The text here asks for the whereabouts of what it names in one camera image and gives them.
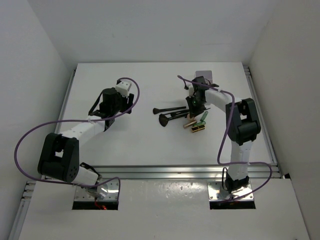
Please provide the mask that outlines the green mascara tube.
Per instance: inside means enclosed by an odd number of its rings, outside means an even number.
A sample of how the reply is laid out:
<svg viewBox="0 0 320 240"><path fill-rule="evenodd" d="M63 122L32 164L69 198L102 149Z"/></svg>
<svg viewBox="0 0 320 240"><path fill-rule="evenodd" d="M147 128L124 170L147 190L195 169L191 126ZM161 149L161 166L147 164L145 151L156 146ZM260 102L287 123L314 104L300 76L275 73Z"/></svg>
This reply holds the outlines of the green mascara tube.
<svg viewBox="0 0 320 240"><path fill-rule="evenodd" d="M202 117L200 118L200 121L201 121L201 122L204 122L204 121L205 121L208 113L209 113L209 112L208 112L207 110L203 113Z"/></svg>

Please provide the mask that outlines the gold lipstick tube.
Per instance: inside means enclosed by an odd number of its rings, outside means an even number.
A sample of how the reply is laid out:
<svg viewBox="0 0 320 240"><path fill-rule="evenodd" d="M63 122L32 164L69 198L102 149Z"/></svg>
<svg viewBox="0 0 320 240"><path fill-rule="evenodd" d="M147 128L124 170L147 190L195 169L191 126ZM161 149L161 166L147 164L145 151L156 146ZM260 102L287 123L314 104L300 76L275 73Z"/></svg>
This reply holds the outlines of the gold lipstick tube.
<svg viewBox="0 0 320 240"><path fill-rule="evenodd" d="M193 125L196 124L196 123L197 123L197 120L190 121L190 122L184 124L184 125L183 125L183 128L184 128L184 129L187 129L187 128L193 126Z"/></svg>

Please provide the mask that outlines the black gold lipstick case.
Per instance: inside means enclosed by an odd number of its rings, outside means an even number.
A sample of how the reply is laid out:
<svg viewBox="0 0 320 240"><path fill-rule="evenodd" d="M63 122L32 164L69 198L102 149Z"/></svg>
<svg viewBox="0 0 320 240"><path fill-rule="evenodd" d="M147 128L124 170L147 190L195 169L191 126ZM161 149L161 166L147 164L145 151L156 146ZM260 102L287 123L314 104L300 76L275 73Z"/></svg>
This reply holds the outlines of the black gold lipstick case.
<svg viewBox="0 0 320 240"><path fill-rule="evenodd" d="M199 132L199 131L202 131L206 128L206 126L204 124L201 124L201 125L197 125L197 126L193 126L191 128L191 132L192 133L196 133L196 132Z"/></svg>

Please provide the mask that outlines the black fan brush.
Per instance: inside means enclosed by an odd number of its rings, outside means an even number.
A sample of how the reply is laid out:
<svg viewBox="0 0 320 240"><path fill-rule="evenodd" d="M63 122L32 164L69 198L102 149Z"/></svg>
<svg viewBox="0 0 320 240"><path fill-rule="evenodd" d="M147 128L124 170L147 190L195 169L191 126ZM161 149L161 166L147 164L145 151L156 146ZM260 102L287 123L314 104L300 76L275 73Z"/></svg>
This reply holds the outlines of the black fan brush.
<svg viewBox="0 0 320 240"><path fill-rule="evenodd" d="M167 117L164 114L160 114L158 117L158 121L162 127L166 127L169 121L179 119L179 118L184 118L187 115L188 115L188 113L181 113L181 114L176 114L171 117Z"/></svg>

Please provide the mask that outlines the peach sponge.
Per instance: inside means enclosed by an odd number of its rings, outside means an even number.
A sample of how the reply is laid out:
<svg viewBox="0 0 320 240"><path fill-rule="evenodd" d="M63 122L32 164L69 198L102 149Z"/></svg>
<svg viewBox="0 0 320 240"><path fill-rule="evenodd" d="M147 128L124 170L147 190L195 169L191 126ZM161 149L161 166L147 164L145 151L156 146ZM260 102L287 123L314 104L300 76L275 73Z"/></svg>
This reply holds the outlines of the peach sponge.
<svg viewBox="0 0 320 240"><path fill-rule="evenodd" d="M192 122L192 121L195 120L195 117L194 117L194 116L191 116L190 114L188 114L188 115L187 115L187 120Z"/></svg>

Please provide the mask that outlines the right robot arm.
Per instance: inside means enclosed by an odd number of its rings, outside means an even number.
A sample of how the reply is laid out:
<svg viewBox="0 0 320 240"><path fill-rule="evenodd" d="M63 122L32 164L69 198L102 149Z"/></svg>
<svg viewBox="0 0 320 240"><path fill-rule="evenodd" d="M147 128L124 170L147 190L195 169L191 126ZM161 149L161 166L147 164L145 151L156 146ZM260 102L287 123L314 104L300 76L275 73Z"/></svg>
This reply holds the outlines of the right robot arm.
<svg viewBox="0 0 320 240"><path fill-rule="evenodd" d="M226 138L231 141L230 164L224 180L224 189L232 193L249 183L248 163L253 142L261 132L255 101L252 98L237 98L231 92L222 90L216 84L208 84L204 77L192 81L183 79L190 86L186 102L190 117L205 111L206 105L213 105L223 111L226 117L226 130L218 150L220 161Z"/></svg>

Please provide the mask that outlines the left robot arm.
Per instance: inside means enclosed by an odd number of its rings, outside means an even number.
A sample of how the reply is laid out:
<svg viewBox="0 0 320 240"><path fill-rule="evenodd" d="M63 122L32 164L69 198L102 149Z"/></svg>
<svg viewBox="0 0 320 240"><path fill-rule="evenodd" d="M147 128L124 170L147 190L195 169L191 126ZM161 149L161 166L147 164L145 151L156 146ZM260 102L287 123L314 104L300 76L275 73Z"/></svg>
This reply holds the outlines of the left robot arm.
<svg viewBox="0 0 320 240"><path fill-rule="evenodd" d="M105 132L113 124L114 116L133 105L134 94L128 87L102 90L88 111L88 120L59 134L46 136L37 166L39 174L65 183L93 186L99 174L83 163L80 164L80 147L94 136Z"/></svg>

